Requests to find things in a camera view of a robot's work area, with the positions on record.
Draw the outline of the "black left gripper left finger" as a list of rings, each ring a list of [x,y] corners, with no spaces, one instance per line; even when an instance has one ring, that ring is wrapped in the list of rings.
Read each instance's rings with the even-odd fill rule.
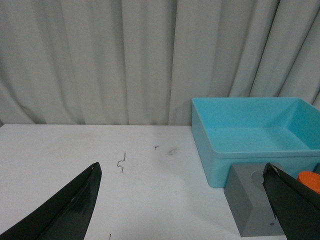
[[[2,240],[83,240],[98,198],[102,170],[93,163],[28,216]]]

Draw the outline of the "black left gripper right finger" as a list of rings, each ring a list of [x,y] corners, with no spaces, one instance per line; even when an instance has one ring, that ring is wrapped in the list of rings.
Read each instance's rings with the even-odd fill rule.
[[[263,187],[288,240],[320,238],[320,194],[268,162]]]

